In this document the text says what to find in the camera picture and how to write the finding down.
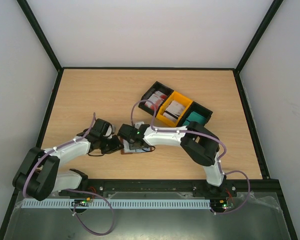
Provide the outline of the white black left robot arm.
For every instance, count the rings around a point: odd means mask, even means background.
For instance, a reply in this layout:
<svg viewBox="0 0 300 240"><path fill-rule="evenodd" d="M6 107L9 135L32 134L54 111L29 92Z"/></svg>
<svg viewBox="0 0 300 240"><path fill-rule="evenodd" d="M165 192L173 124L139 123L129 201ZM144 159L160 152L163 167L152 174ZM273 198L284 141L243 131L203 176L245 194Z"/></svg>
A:
<svg viewBox="0 0 300 240"><path fill-rule="evenodd" d="M108 155L123 149L123 144L114 133L115 127L100 118L93 118L89 128L71 140L51 148L31 148L17 170L12 185L25 198L45 200L51 193L64 190L81 190L87 175L76 169L60 172L61 166L95 150Z"/></svg>

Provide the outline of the brown leather card holder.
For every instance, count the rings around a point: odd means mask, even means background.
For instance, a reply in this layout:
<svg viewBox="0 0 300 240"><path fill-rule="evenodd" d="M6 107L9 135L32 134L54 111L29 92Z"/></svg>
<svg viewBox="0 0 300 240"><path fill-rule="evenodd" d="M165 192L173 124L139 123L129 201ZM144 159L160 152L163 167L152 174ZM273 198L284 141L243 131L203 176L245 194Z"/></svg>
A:
<svg viewBox="0 0 300 240"><path fill-rule="evenodd" d="M136 146L133 146L132 144L130 144L126 140L124 140L122 137L119 137L119 140L121 141L121 143L123 145L123 149L120 150L120 153L122 155L148 153L148 152L152 152L154 150L153 147L138 148Z"/></svg>

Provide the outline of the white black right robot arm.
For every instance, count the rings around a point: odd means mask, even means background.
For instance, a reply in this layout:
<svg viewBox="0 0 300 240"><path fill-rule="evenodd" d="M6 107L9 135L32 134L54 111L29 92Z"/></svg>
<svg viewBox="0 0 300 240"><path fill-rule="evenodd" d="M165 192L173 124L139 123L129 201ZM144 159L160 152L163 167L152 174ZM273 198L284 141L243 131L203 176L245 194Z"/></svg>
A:
<svg viewBox="0 0 300 240"><path fill-rule="evenodd" d="M195 163L203 166L208 191L214 196L225 191L225 174L221 170L220 158L225 155L227 148L203 125L194 121L179 127L150 124L135 127L123 124L118 130L118 136L141 149L158 145L181 147Z"/></svg>

